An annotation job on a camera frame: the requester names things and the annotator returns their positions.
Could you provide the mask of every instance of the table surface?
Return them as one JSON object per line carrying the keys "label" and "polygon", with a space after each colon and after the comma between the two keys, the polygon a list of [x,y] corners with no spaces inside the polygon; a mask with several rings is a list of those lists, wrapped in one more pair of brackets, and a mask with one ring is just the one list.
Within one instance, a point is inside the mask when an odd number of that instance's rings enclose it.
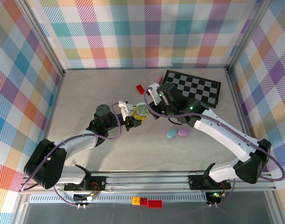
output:
{"label": "table surface", "polygon": [[[235,128],[241,125],[235,109],[224,69],[175,69],[176,71],[221,82],[218,105],[214,112]],[[84,131],[100,104],[128,101],[136,105],[143,95],[136,90],[147,88],[166,69],[139,70],[69,70],[63,80],[48,139],[63,140]],[[73,155],[66,165],[79,164],[90,171],[113,170],[204,170],[209,164],[232,160],[235,156],[209,135],[192,129],[186,137],[166,137],[177,126],[167,119],[148,116],[142,126],[122,127],[118,140]],[[118,129],[109,132],[116,136]]]}

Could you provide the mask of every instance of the black and white checkered board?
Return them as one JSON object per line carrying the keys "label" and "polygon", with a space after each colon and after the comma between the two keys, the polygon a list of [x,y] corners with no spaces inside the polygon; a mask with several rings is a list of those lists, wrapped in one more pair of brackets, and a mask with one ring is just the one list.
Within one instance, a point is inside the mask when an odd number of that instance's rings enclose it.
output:
{"label": "black and white checkered board", "polygon": [[220,82],[171,70],[167,70],[162,83],[165,82],[177,84],[182,95],[189,99],[196,98],[213,108],[218,104]]}

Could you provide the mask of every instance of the yellow lego brick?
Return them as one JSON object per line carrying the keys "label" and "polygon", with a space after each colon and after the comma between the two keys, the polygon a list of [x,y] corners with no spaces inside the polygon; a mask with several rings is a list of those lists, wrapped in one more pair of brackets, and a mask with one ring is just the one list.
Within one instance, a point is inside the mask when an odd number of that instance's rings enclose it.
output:
{"label": "yellow lego brick", "polygon": [[133,204],[133,205],[140,205],[140,204],[141,204],[141,198],[134,196],[134,197],[132,198],[132,204]]}

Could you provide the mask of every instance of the red block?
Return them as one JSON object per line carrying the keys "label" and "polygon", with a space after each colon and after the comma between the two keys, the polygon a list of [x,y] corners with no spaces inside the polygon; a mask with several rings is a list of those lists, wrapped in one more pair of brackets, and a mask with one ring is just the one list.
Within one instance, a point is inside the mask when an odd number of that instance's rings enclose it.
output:
{"label": "red block", "polygon": [[141,197],[140,205],[147,206],[148,205],[148,199],[146,197]]}
{"label": "red block", "polygon": [[136,86],[136,89],[138,90],[138,92],[139,92],[141,95],[144,93],[144,89],[143,89],[142,85]]}
{"label": "red block", "polygon": [[162,200],[149,200],[148,208],[150,209],[162,208]]}

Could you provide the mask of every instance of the plaid wallpaper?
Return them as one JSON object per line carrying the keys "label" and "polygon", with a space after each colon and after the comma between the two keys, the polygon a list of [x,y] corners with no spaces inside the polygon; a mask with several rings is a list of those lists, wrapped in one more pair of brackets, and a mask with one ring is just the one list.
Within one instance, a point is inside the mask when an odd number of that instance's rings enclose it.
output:
{"label": "plaid wallpaper", "polygon": [[65,68],[106,69],[223,67],[259,0],[28,2]]}
{"label": "plaid wallpaper", "polygon": [[14,0],[0,1],[0,224],[11,218],[23,167],[44,136],[59,79]]}
{"label": "plaid wallpaper", "polygon": [[[285,0],[273,0],[235,67],[236,88],[251,134],[272,143],[285,169]],[[271,161],[268,169],[279,176]],[[276,183],[285,209],[285,180]]]}

